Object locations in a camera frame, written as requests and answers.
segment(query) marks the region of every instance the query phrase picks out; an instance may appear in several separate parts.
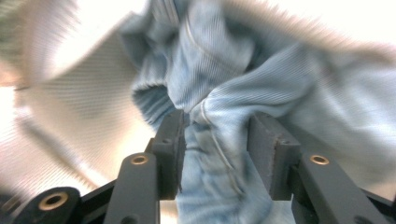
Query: jeans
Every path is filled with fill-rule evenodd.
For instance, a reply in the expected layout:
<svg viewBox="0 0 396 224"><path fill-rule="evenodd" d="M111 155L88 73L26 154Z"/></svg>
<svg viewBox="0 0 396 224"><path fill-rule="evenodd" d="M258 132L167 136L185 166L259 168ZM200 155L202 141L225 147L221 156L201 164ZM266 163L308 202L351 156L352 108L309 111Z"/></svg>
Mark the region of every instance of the jeans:
<svg viewBox="0 0 396 224"><path fill-rule="evenodd" d="M303 142L316 137L333 150L338 139L312 133L323 124L310 123L320 118L315 108L327 104L312 95L320 83L331 82L323 77L336 74L326 70L329 64L336 70L360 68L363 62L342 55L345 60L337 63L337 57L271 27L247 27L230 19L218 1L155 0L151 12L127 21L120 33L139 71L133 100L147 123L158 128L176 108L190 116L177 195L179 223L293 223L290 203L271 201L247 154L248 118L265 112L291 130L307 131ZM370 72L378 73L381 66L373 67ZM330 133L337 133L336 127L325 134Z"/></svg>

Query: brass ring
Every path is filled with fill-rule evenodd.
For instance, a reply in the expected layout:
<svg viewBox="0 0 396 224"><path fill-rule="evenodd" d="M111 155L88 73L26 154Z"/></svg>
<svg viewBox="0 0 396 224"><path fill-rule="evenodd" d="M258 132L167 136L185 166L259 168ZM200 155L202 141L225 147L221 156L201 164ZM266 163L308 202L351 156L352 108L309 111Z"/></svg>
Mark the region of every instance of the brass ring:
<svg viewBox="0 0 396 224"><path fill-rule="evenodd" d="M146 163L149 160L146 156L136 156L131 159L131 164L141 165Z"/></svg>
<svg viewBox="0 0 396 224"><path fill-rule="evenodd" d="M318 155L313 155L313 156L311 156L310 159L312 162L319 164L319 165L327 165L330 163L326 157L322 157L322 156L318 156Z"/></svg>
<svg viewBox="0 0 396 224"><path fill-rule="evenodd" d="M51 195L41 200L38 208L42 211L49 211L55 209L64 204L67 201L68 197L69 196L64 191L52 193Z"/></svg>

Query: screw hole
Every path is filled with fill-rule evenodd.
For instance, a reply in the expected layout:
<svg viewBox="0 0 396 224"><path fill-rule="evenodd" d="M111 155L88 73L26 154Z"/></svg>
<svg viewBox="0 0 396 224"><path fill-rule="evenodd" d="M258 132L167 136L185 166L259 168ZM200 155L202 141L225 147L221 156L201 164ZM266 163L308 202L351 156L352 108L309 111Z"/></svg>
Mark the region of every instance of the screw hole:
<svg viewBox="0 0 396 224"><path fill-rule="evenodd" d="M140 165L146 163L148 160L149 158L147 158L146 156L136 156L132 158L131 163L135 165Z"/></svg>
<svg viewBox="0 0 396 224"><path fill-rule="evenodd" d="M355 221L356 224L373 224L373 222L371 222L369 219L367 219L366 217L361 217L361 216L355 216L353 218L353 220Z"/></svg>
<svg viewBox="0 0 396 224"><path fill-rule="evenodd" d="M49 211L55 209L67 201L67 193L66 192L56 192L41 200L38 208L42 211Z"/></svg>
<svg viewBox="0 0 396 224"><path fill-rule="evenodd" d="M48 199L47 204L55 204L55 203L59 202L61 199L62 199L61 196L56 195L56 196Z"/></svg>
<svg viewBox="0 0 396 224"><path fill-rule="evenodd" d="M311 161L319 165L327 165L330 163L329 160L327 160L325 157L318 155L311 156Z"/></svg>

